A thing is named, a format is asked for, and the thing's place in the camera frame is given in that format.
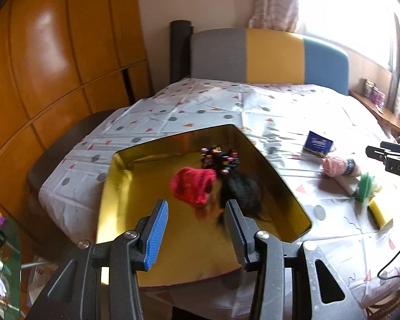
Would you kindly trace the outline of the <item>pink fluffy sock roll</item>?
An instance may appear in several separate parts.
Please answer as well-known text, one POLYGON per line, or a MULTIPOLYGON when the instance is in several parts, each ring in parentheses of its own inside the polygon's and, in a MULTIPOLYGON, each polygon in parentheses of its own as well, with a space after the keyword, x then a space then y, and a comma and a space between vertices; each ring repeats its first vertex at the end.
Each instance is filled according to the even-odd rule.
POLYGON ((322 160, 324 173, 334 178, 339 175, 358 176, 359 168, 354 159, 342 159, 337 157, 328 157, 322 160))

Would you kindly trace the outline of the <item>black wig with colourful beads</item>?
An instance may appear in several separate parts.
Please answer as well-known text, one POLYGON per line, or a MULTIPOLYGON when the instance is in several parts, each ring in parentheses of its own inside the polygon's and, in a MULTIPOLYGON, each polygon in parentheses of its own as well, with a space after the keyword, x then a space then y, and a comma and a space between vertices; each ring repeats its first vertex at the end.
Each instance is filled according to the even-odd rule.
POLYGON ((222 150, 218 145, 201 149, 201 167, 214 170, 219 179, 219 209, 217 226, 225 227, 225 205, 235 200, 244 216, 260 219, 263 194, 256 180, 238 170, 240 160, 235 149, 222 150))

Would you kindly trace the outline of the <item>red knitted hat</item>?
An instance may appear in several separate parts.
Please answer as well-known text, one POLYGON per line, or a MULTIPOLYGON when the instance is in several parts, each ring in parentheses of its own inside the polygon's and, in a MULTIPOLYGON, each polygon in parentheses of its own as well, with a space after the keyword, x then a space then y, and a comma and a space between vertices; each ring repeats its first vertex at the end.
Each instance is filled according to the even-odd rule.
POLYGON ((194 208, 206 206, 217 181, 212 169, 181 168, 170 182, 173 196, 194 208))

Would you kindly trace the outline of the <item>green mesh scrubber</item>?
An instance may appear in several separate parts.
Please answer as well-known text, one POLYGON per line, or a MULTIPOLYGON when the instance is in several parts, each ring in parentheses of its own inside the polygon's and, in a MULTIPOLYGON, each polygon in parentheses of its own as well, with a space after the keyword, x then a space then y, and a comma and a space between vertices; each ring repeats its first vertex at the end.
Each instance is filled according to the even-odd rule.
POLYGON ((358 187, 355 190, 355 199, 359 202, 364 202, 367 200, 372 192, 374 185, 374 176, 369 173, 364 173, 361 175, 358 187))

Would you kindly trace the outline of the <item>wooden side desk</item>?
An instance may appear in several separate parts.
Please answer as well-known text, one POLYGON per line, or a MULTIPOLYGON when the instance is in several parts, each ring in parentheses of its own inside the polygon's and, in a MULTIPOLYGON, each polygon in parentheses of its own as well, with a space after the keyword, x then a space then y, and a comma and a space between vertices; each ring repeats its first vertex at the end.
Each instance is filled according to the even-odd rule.
POLYGON ((349 95, 365 106, 374 115, 380 125, 387 126, 400 134, 400 120, 391 111, 386 108, 378 108, 372 101, 354 91, 350 90, 349 95))

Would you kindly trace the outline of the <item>yellow sponge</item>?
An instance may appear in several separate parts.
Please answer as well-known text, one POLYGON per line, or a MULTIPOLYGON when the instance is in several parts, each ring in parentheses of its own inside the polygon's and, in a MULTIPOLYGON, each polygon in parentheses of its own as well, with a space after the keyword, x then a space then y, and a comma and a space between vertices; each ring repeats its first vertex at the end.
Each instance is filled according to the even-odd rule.
POLYGON ((373 197, 368 208, 380 229, 386 227, 393 219, 390 203, 383 197, 373 197))

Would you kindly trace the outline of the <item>blue tissue packet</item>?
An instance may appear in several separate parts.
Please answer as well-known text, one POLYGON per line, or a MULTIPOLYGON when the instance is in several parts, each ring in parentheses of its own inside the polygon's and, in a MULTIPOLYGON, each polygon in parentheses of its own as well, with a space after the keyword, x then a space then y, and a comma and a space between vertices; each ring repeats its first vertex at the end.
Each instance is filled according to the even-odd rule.
POLYGON ((332 146, 333 141, 331 139, 310 131, 303 148, 304 150, 314 153, 315 155, 321 155, 324 157, 330 152, 332 146))

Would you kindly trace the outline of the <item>patterned white bed sheet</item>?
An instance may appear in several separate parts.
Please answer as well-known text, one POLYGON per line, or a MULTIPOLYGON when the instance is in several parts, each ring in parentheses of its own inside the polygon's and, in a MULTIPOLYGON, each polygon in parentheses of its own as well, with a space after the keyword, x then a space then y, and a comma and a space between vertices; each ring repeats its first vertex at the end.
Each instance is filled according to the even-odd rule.
POLYGON ((43 183, 39 202, 73 242, 103 243, 165 200, 167 227, 140 288, 208 319, 245 319, 256 277, 238 263, 227 227, 217 226, 219 179, 201 208, 170 188, 181 168, 202 169, 202 148, 235 149, 238 170, 262 190, 257 225, 285 242, 314 242, 367 308, 400 289, 400 176, 365 152, 385 139, 363 105, 327 87, 185 79, 106 118, 43 183), (333 141, 326 156, 304 150, 310 131, 333 141), (348 196, 324 173, 328 157, 354 159, 358 180, 373 175, 371 196, 348 196), (368 208, 375 196, 392 209, 382 229, 368 208))

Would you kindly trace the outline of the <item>grey yellow blue headboard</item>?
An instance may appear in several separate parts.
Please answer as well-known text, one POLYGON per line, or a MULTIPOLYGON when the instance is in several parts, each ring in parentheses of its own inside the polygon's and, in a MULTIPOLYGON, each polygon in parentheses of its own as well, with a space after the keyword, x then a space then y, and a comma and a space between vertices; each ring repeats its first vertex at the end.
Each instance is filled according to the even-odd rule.
POLYGON ((349 59, 316 38, 223 28, 191 36, 191 76, 246 84, 318 85, 349 93, 349 59))

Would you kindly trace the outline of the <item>floral curtain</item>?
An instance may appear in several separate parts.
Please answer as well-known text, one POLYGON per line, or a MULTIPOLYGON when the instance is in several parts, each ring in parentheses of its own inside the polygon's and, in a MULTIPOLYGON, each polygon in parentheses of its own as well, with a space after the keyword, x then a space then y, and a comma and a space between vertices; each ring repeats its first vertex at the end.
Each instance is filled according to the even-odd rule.
POLYGON ((298 0, 255 0, 249 28, 294 33, 299 16, 298 0))

